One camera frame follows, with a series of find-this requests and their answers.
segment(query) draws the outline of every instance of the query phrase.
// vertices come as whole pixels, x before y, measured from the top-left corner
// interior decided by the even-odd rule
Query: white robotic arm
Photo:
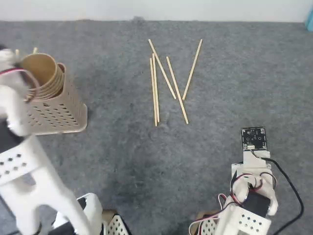
[[[63,184],[36,136],[30,133],[28,104],[24,102],[27,85],[14,68],[15,55],[0,48],[0,195],[16,217],[23,235],[40,232],[39,205],[49,205],[69,220],[79,235],[103,234],[102,207],[94,194],[83,198],[82,207],[74,194]],[[30,174],[34,186],[22,176]]]
[[[193,222],[189,234],[191,226],[199,223],[198,235],[266,235],[271,225],[268,217],[275,215],[278,209],[277,179],[266,161],[275,163],[286,177],[301,206],[300,214],[274,234],[279,234],[302,216],[304,206],[297,190],[279,164],[270,158],[265,128],[243,128],[242,142],[244,160],[231,166],[230,195],[225,196],[224,206],[220,211]]]

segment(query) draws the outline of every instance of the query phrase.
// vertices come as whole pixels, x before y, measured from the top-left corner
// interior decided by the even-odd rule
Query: white robot part
[[[37,137],[29,132],[27,104],[23,101],[27,86],[19,72],[6,73],[13,67],[11,52],[0,50],[0,195],[16,217],[22,235],[40,229],[36,208],[48,205],[61,212],[79,235],[99,235],[102,207],[90,194],[86,213],[74,194],[63,184]],[[30,174],[35,185],[22,176]]]

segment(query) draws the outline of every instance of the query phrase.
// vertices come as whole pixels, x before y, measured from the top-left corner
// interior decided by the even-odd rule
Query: wire
[[[223,193],[219,193],[219,195],[217,196],[217,200],[219,201],[220,207],[221,207],[221,209],[223,209],[223,205],[222,205],[222,203],[221,203],[220,197],[222,197],[225,201],[226,201],[226,198],[227,198],[227,197],[226,197],[226,195],[223,194]]]
[[[235,179],[231,182],[231,184],[230,184],[230,196],[231,196],[231,198],[232,198],[238,205],[241,205],[243,202],[240,202],[240,201],[237,199],[236,195],[235,195],[234,192],[233,192],[233,186],[234,186],[235,182],[236,182],[237,180],[239,180],[241,177],[245,176],[246,178],[248,178],[247,175],[252,175],[252,176],[254,176],[255,184],[254,184],[254,187],[253,187],[253,188],[256,188],[257,180],[256,180],[255,175],[253,175],[253,174],[251,174],[251,173],[244,173],[244,174],[241,174],[241,175],[237,176],[237,178],[235,178]]]
[[[293,218],[292,220],[288,221],[286,224],[284,224],[280,229],[278,229],[273,235],[277,235],[279,234],[281,231],[283,231],[286,227],[288,227],[289,225],[291,225],[292,223],[294,223],[295,221],[297,221],[298,219],[301,218],[301,216],[303,215],[304,213],[304,205],[303,205],[303,202],[302,202],[302,199],[297,191],[297,189],[295,188],[295,186],[293,185],[293,183],[291,182],[289,176],[285,173],[285,171],[280,167],[280,165],[278,164],[277,161],[271,159],[271,158],[262,158],[262,157],[259,157],[259,156],[256,156],[254,154],[253,151],[251,151],[252,154],[256,157],[256,158],[260,158],[262,160],[265,160],[265,161],[269,161],[269,162],[272,162],[276,165],[276,167],[279,169],[279,171],[284,175],[284,177],[286,178],[286,180],[288,181],[289,185],[291,186],[294,194],[296,195],[299,203],[300,203],[300,207],[301,207],[301,210],[300,210],[300,213],[295,217]]]
[[[27,76],[30,77],[32,85],[33,85],[33,87],[35,87],[35,91],[34,91],[34,94],[30,98],[28,98],[25,102],[26,103],[31,102],[36,97],[37,91],[40,87],[39,82],[37,81],[37,79],[33,76],[33,74],[30,71],[24,70],[21,68],[11,68],[11,69],[7,69],[7,70],[2,70],[2,71],[0,71],[0,76],[4,75],[4,74],[14,73],[14,72],[25,72],[27,74]]]
[[[193,225],[196,224],[196,223],[204,222],[204,221],[206,221],[206,220],[208,220],[208,219],[211,219],[211,218],[218,218],[218,217],[216,217],[216,216],[219,215],[219,213],[223,212],[230,204],[233,204],[233,203],[236,203],[236,202],[230,202],[230,203],[228,203],[223,209],[221,209],[220,211],[218,211],[218,212],[216,212],[216,213],[214,213],[214,214],[212,214],[212,215],[210,215],[210,216],[208,216],[208,217],[201,218],[201,219],[197,219],[197,220],[195,220],[194,222],[192,222],[192,223],[189,225],[189,228],[188,228],[189,235],[192,235],[192,234],[191,234],[191,231],[190,231],[191,226],[193,226]]]
[[[20,233],[20,231],[16,230],[16,231],[14,231],[14,232],[11,232],[11,233],[9,233],[9,234],[6,234],[6,235],[15,235],[15,234],[19,234],[19,233]]]
[[[275,184],[273,185],[273,189],[275,189],[275,188],[277,187],[277,184],[278,184],[277,178],[276,178],[273,174],[271,174],[271,173],[269,173],[269,172],[261,172],[261,173],[260,173],[260,176],[262,176],[263,174],[268,174],[268,175],[270,175],[270,176],[274,179]]]

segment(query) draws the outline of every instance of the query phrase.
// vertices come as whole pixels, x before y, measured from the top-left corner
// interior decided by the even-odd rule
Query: perforated basket
[[[47,100],[33,100],[28,110],[28,123],[36,135],[80,132],[87,126],[87,106],[81,101],[66,67],[61,93]]]

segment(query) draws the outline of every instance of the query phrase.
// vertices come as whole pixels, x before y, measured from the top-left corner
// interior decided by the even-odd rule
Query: carpet
[[[218,209],[231,164],[242,161],[240,128],[248,126],[266,127],[271,157],[306,206],[281,234],[313,234],[313,34],[303,24],[0,22],[0,32],[1,43],[25,54],[38,47],[74,76],[89,108],[87,129],[39,139],[75,195],[96,193],[133,235],[186,235],[199,211]],[[184,102],[189,125],[158,68],[154,127],[149,38],[169,78],[170,57],[181,94],[203,39]],[[273,172],[279,208],[269,234],[299,212],[285,178]],[[49,220],[55,212],[39,213]],[[1,206],[0,233],[15,229]]]

